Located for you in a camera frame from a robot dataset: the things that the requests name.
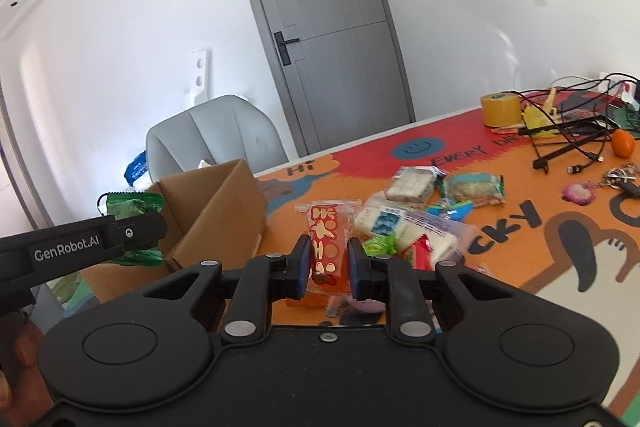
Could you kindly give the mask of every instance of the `orange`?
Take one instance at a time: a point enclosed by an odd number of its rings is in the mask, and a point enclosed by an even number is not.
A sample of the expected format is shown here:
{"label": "orange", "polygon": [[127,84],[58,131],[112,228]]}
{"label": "orange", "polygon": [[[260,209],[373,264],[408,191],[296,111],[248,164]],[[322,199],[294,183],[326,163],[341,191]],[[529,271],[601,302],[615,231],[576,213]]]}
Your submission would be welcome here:
{"label": "orange", "polygon": [[627,131],[616,129],[611,135],[611,148],[616,156],[629,158],[636,148],[636,140]]}

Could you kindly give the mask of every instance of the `table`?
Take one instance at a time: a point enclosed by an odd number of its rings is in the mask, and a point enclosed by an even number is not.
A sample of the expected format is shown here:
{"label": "table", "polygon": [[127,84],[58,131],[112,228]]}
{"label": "table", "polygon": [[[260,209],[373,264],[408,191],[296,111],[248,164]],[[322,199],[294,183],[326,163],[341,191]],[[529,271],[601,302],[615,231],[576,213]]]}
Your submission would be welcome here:
{"label": "table", "polygon": [[[599,144],[585,146],[597,152]],[[603,324],[620,346],[620,370],[607,395],[609,410],[628,425],[640,422],[640,201],[615,188],[600,188],[596,200],[578,206],[561,198],[570,183],[600,180],[608,169],[630,160],[607,145],[604,163],[570,176],[582,163],[578,152],[550,162],[545,174],[532,169],[528,138],[497,135],[482,124],[479,109],[413,124],[360,140],[341,150],[302,158],[258,176],[268,206],[268,229],[258,253],[288,252],[305,216],[296,203],[314,200],[363,202],[382,190],[400,166],[436,165],[449,172],[490,172],[504,176],[506,203],[475,209],[466,222],[478,237],[465,252],[469,265],[486,264],[494,276]],[[279,302],[274,323],[336,323],[324,315],[318,297],[296,307]]]}

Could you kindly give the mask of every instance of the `cardboard box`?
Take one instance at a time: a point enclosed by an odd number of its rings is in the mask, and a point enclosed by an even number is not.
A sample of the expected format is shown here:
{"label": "cardboard box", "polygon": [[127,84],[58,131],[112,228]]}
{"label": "cardboard box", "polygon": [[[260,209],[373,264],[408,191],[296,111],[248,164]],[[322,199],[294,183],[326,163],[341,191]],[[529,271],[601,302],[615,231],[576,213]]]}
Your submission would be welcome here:
{"label": "cardboard box", "polygon": [[164,196],[164,266],[103,263],[81,271],[100,302],[207,259],[241,268],[260,245],[267,201],[244,160],[163,178],[148,192]]}

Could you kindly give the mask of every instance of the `snack bag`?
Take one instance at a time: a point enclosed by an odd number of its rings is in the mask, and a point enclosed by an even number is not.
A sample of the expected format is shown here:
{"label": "snack bag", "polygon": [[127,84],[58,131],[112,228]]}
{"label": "snack bag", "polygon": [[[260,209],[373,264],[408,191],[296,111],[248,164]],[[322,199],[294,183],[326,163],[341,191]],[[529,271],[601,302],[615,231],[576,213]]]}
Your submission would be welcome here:
{"label": "snack bag", "polygon": [[[139,216],[147,212],[160,212],[164,206],[162,194],[149,192],[109,192],[107,194],[107,214],[116,219]],[[123,256],[114,257],[106,263],[123,266],[162,266],[162,252],[156,245],[144,250],[128,250]]]}
{"label": "snack bag", "polygon": [[314,201],[297,204],[306,213],[313,249],[308,290],[325,295],[350,295],[347,242],[361,201]]}
{"label": "snack bag", "polygon": [[385,197],[406,206],[424,208],[433,194],[436,181],[446,174],[433,166],[401,167],[386,188]]}
{"label": "snack bag", "polygon": [[504,178],[487,172],[451,176],[444,182],[444,197],[457,203],[473,201],[474,206],[504,203]]}
{"label": "snack bag", "polygon": [[442,198],[438,203],[430,204],[427,207],[427,213],[432,216],[441,217],[442,219],[453,219],[454,221],[462,222],[473,209],[473,201],[462,201],[462,203],[456,203],[453,200]]}
{"label": "snack bag", "polygon": [[396,234],[377,235],[365,241],[362,244],[364,253],[369,257],[377,255],[395,255],[396,254]]}
{"label": "snack bag", "polygon": [[412,244],[427,235],[433,249],[431,262],[437,263],[444,259],[460,259],[458,252],[468,248],[478,235],[478,228],[385,200],[384,194],[379,192],[367,200],[357,215],[354,235],[370,239],[391,233],[396,234],[397,254],[404,258]]}
{"label": "snack bag", "polygon": [[429,244],[429,236],[421,235],[414,244],[411,245],[410,256],[411,264],[415,270],[433,270],[431,265],[431,252],[433,248]]}

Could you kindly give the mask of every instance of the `tape roll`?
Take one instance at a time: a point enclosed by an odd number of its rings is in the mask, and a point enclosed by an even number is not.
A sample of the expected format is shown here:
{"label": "tape roll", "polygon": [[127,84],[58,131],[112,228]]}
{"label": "tape roll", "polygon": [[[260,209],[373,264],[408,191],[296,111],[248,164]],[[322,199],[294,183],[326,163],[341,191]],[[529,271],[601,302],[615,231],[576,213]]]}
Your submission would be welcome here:
{"label": "tape roll", "polygon": [[522,121],[520,97],[512,92],[486,94],[480,99],[487,127],[508,127]]}

